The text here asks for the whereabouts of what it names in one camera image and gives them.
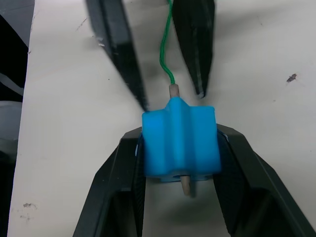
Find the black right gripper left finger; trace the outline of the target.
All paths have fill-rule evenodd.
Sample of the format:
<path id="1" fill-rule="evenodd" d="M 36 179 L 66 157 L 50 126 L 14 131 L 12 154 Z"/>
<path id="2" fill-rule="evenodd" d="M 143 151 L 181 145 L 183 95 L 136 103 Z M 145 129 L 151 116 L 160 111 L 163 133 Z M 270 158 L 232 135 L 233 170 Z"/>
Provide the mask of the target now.
<path id="1" fill-rule="evenodd" d="M 124 134 L 94 176 L 75 237 L 140 237 L 146 177 L 141 128 Z"/>

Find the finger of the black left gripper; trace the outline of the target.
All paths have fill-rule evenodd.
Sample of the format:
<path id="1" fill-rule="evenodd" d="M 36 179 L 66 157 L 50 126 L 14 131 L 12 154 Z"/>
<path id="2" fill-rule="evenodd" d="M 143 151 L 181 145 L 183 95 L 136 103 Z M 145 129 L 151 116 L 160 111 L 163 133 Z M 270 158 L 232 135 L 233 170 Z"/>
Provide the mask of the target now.
<path id="1" fill-rule="evenodd" d="M 121 0 L 87 0 L 87 10 L 98 42 L 141 108 L 148 109 L 133 38 Z"/>
<path id="2" fill-rule="evenodd" d="M 214 0 L 175 0 L 173 23 L 197 96 L 206 96 L 213 58 Z"/>

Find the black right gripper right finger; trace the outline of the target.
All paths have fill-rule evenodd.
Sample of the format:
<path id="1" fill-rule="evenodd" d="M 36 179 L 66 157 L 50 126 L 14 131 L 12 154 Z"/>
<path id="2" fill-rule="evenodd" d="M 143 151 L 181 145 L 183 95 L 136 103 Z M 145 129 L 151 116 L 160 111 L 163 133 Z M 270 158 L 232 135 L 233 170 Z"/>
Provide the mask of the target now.
<path id="1" fill-rule="evenodd" d="M 275 170 L 245 136 L 217 126 L 222 171 L 213 176 L 232 237 L 314 237 L 315 230 Z"/>

